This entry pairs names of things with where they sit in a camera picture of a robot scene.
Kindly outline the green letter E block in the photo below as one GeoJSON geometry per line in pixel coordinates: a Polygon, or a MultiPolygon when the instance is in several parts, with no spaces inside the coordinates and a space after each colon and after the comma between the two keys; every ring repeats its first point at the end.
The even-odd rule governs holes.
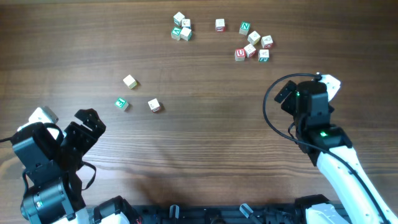
{"type": "Polygon", "coordinates": [[[122,111],[126,111],[129,107],[129,103],[124,98],[118,98],[114,105],[122,111]]]}

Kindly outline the red letter V block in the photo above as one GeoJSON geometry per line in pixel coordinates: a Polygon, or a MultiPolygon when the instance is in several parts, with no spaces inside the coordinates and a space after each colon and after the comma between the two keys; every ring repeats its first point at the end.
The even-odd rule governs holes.
{"type": "Polygon", "coordinates": [[[150,110],[153,113],[156,113],[156,112],[158,112],[158,111],[160,111],[162,109],[162,107],[161,107],[159,101],[157,100],[157,98],[154,98],[153,100],[150,100],[148,102],[148,105],[150,107],[150,110]]]}

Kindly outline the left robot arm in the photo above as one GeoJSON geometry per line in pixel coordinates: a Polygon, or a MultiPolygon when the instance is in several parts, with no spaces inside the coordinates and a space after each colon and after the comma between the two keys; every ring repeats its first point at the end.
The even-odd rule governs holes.
{"type": "Polygon", "coordinates": [[[82,197],[93,180],[83,185],[77,172],[96,167],[83,156],[96,144],[106,126],[90,108],[78,110],[65,130],[48,107],[39,107],[10,138],[25,169],[21,214],[30,223],[141,223],[142,217],[126,199],[117,196],[88,208],[82,197]]]}

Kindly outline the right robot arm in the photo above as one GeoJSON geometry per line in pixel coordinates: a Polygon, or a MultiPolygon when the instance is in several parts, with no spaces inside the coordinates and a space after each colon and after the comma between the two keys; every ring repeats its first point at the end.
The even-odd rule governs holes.
{"type": "Polygon", "coordinates": [[[334,188],[352,223],[397,223],[379,195],[347,134],[330,123],[329,102],[340,89],[330,75],[296,84],[289,81],[274,98],[292,115],[300,149],[334,188]]]}

